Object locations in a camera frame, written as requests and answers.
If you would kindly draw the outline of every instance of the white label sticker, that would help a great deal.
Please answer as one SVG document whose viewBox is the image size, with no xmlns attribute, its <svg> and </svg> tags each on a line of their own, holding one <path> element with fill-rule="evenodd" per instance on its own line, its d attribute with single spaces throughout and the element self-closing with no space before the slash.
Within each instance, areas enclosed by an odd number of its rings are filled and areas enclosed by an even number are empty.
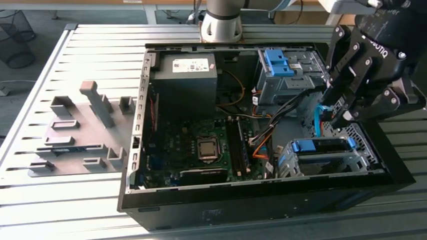
<svg viewBox="0 0 427 240">
<path fill-rule="evenodd" d="M 141 0 L 123 0 L 124 4 L 141 4 L 143 1 Z"/>
<path fill-rule="evenodd" d="M 267 168 L 268 172 L 274 173 L 274 169 L 275 168 L 274 168 L 274 165 L 270 162 L 266 163 L 266 168 Z"/>
<path fill-rule="evenodd" d="M 252 104 L 254 104 L 255 106 L 259 105 L 259 98 L 258 98 L 256 96 L 252 96 Z"/>
<path fill-rule="evenodd" d="M 291 67 L 291 69 L 303 69 L 303 68 L 302 68 L 302 65 L 300 65 L 299 63 L 296 63 L 296 64 L 290 64 L 288 66 Z"/>
<path fill-rule="evenodd" d="M 69 152 L 69 150 L 67 148 L 64 149 L 55 149 L 53 152 Z"/>
<path fill-rule="evenodd" d="M 172 62 L 173 73 L 208 72 L 210 63 L 207 58 L 175 59 Z"/>
</svg>

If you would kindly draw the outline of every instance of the power supply label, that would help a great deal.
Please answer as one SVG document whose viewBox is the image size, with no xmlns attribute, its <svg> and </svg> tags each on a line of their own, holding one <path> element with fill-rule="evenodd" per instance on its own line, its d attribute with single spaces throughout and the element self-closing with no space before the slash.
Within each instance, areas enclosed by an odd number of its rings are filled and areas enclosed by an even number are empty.
<svg viewBox="0 0 427 240">
<path fill-rule="evenodd" d="M 172 62 L 173 73 L 208 72 L 210 62 L 207 58 L 175 59 Z"/>
</svg>

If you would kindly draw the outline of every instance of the blue cable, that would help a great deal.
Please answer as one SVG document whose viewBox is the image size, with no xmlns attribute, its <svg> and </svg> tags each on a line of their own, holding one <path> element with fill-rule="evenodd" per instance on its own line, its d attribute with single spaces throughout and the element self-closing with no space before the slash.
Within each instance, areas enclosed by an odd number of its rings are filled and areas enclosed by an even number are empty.
<svg viewBox="0 0 427 240">
<path fill-rule="evenodd" d="M 319 138 L 322 137 L 322 131 L 320 131 L 320 113 L 323 111 L 330 111 L 331 108 L 328 106 L 318 105 L 314 109 L 314 132 L 315 136 Z"/>
<path fill-rule="evenodd" d="M 271 10 L 270 12 L 275 12 L 275 11 L 280 11 L 280 10 L 286 9 L 287 6 L 290 5 L 290 2 L 291 2 L 291 0 L 283 0 L 283 1 L 278 4 L 278 6 L 275 7 L 275 9 Z"/>
</svg>

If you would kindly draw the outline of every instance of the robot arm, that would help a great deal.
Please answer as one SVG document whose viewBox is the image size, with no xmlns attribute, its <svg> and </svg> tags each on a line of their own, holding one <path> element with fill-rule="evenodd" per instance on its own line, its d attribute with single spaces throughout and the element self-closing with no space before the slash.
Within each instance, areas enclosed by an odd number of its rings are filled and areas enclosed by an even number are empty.
<svg viewBox="0 0 427 240">
<path fill-rule="evenodd" d="M 376 12 L 358 15 L 352 30 L 338 26 L 334 31 L 326 63 L 331 78 L 322 99 L 323 105 L 340 107 L 334 128 L 426 106 L 411 75 L 427 48 L 427 1 L 358 2 L 376 6 Z"/>
<path fill-rule="evenodd" d="M 235 43 L 242 39 L 242 9 L 274 11 L 284 9 L 291 0 L 208 0 L 200 33 L 210 43 Z"/>
</svg>

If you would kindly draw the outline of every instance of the yellow cable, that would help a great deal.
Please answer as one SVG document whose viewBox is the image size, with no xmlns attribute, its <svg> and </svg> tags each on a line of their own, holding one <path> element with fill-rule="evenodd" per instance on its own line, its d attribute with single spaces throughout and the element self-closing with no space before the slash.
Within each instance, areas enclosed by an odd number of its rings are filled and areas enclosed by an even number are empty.
<svg viewBox="0 0 427 240">
<path fill-rule="evenodd" d="M 240 85 L 240 88 L 242 88 L 242 96 L 240 96 L 240 98 L 239 98 L 236 101 L 230 102 L 230 103 L 218 104 L 218 105 L 216 105 L 216 106 L 219 106 L 219 107 L 227 107 L 227 106 L 235 105 L 236 103 L 239 103 L 239 102 L 242 101 L 243 97 L 246 96 L 246 88 L 243 87 L 243 83 L 242 83 L 242 81 L 239 80 L 239 78 L 238 78 L 230 71 L 227 71 L 227 70 L 222 70 L 222 71 L 226 72 L 226 73 L 228 73 L 228 74 L 232 76 L 232 78 L 238 81 L 238 83 L 239 83 L 239 85 Z"/>
</svg>

